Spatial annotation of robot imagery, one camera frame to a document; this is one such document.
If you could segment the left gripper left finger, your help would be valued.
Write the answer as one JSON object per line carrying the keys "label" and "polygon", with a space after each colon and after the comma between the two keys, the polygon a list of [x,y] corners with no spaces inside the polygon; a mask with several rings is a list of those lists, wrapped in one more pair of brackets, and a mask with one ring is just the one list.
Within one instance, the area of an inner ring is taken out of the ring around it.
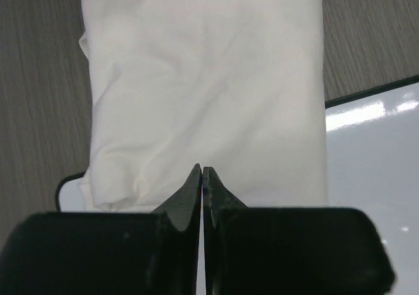
{"label": "left gripper left finger", "polygon": [[201,167],[195,164],[186,181],[152,213],[166,213],[170,222],[179,232],[184,232],[193,220],[194,210],[201,205]]}

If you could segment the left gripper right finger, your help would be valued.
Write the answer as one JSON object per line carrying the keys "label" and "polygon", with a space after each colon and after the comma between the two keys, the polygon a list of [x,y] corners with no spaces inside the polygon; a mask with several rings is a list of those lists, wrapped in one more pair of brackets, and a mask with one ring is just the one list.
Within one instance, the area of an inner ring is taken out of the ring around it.
{"label": "left gripper right finger", "polygon": [[205,167],[202,176],[204,226],[215,228],[223,209],[246,209],[239,198],[222,183],[213,167]]}

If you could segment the white t shirt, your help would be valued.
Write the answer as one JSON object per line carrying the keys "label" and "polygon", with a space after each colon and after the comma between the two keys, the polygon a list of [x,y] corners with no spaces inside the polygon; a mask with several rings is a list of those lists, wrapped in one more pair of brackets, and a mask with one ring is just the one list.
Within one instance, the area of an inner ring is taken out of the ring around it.
{"label": "white t shirt", "polygon": [[322,0],[81,0],[88,210],[150,211],[196,164],[248,205],[327,204]]}

